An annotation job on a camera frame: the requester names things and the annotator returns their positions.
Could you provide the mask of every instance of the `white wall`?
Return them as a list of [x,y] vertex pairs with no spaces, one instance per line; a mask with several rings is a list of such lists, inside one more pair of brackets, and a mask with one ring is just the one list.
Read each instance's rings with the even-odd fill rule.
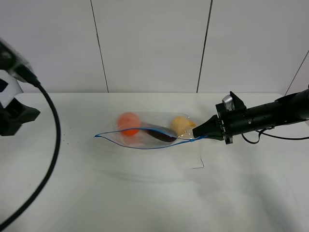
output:
[[[92,0],[110,92],[196,92],[210,1]],[[284,94],[309,48],[307,9],[213,0],[199,92]],[[107,91],[90,0],[2,0],[0,36],[49,92]]]
[[309,47],[308,0],[214,0],[199,92],[284,94]]
[[287,94],[301,92],[306,90],[309,85],[309,56],[307,55],[304,63],[300,67],[295,79],[293,80]]
[[110,92],[196,92],[210,0],[93,0]]
[[90,1],[1,0],[0,33],[49,92],[107,91]]

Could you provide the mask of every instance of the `yellow toy food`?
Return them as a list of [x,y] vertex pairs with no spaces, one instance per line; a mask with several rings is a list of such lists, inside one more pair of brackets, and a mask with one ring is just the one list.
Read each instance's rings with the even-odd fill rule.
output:
[[183,135],[187,128],[196,126],[193,121],[182,116],[175,117],[170,124],[170,128],[177,133],[177,136]]

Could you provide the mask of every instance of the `toy fruit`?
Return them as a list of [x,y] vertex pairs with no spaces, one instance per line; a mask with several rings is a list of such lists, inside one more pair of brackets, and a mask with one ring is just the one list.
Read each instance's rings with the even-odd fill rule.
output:
[[[135,113],[126,112],[119,116],[117,120],[117,126],[119,130],[138,128],[141,126],[141,121],[140,118]],[[139,132],[138,129],[133,129],[127,131],[125,130],[122,131],[121,133],[126,136],[132,136],[138,132]]]
[[170,128],[157,126],[154,124],[149,123],[142,123],[143,127],[152,128],[152,130],[143,130],[145,133],[149,134],[150,136],[166,142],[166,143],[172,143],[177,139],[177,134],[175,131],[171,130]]
[[182,136],[187,128],[196,126],[193,121],[182,116],[175,117],[170,124],[170,128],[177,133],[177,136]]

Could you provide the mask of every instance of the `white tabletop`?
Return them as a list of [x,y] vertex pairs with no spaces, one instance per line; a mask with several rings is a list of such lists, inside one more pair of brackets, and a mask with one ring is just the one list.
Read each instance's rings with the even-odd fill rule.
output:
[[[206,121],[222,94],[57,93],[62,144],[55,171],[12,232],[304,232],[309,230],[309,143],[261,137],[251,145],[200,140],[159,150],[110,147],[93,138],[125,111],[179,112]],[[239,94],[247,107],[279,94]],[[41,111],[16,136],[0,138],[0,220],[33,192],[55,144],[40,94],[21,102]],[[269,133],[309,136],[305,123]],[[248,138],[257,138],[255,132]]]

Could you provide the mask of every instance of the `black cable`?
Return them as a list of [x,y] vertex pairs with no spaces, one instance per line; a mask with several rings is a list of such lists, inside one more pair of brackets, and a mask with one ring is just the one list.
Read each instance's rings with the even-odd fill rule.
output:
[[256,142],[252,142],[252,141],[248,140],[243,134],[241,134],[241,136],[242,136],[242,138],[243,138],[246,142],[248,142],[248,143],[250,143],[250,144],[257,144],[257,143],[260,141],[260,137],[261,137],[262,134],[263,134],[263,135],[267,135],[267,136],[272,137],[272,138],[284,139],[284,140],[305,140],[305,139],[309,139],[309,137],[303,137],[303,138],[286,138],[286,137],[279,137],[279,136],[275,136],[275,135],[271,135],[271,134],[266,134],[266,133],[264,133],[264,131],[270,130],[270,129],[271,129],[271,128],[265,128],[265,129],[262,129],[262,130],[260,130],[260,131],[259,131],[259,130],[256,130],[256,132],[259,133],[259,135],[258,135],[259,139],[258,139],[258,141],[256,141]]
[[61,141],[61,129],[60,129],[60,120],[58,117],[58,113],[57,110],[52,102],[52,100],[50,99],[48,93],[46,92],[46,90],[41,86],[41,84],[36,84],[35,87],[37,87],[41,93],[43,94],[43,96],[45,97],[45,99],[47,100],[48,105],[50,106],[54,119],[55,119],[55,124],[56,124],[56,145],[55,145],[55,150],[54,150],[54,154],[53,154],[53,158],[51,161],[51,164],[47,170],[47,173],[45,175],[45,177],[43,178],[43,180],[41,181],[41,183],[39,184],[39,186],[37,187],[37,189],[33,192],[33,194],[28,198],[28,200],[15,212],[13,213],[8,219],[6,219],[4,222],[2,222],[0,224],[0,232],[3,231],[5,228],[7,228],[12,222],[14,222],[31,204],[32,202],[38,197],[38,195],[40,194],[40,192],[43,190],[44,186],[46,185],[47,181],[49,180],[57,158],[58,158],[58,154],[59,154],[59,149],[60,149],[60,141]]
[[279,136],[275,136],[275,135],[271,135],[271,134],[266,134],[264,132],[261,132],[261,134],[263,135],[267,135],[269,137],[272,138],[276,138],[276,139],[285,139],[285,140],[305,140],[305,139],[309,139],[309,137],[303,137],[303,138],[285,138],[285,137],[279,137]]
[[252,141],[248,140],[243,134],[241,134],[241,136],[242,136],[242,138],[243,138],[246,142],[248,142],[248,143],[250,143],[250,144],[257,144],[257,143],[260,141],[261,135],[262,135],[263,132],[266,131],[266,130],[268,130],[268,128],[265,128],[265,129],[262,129],[261,131],[259,131],[259,139],[258,139],[258,141],[256,141],[256,142],[252,142]]

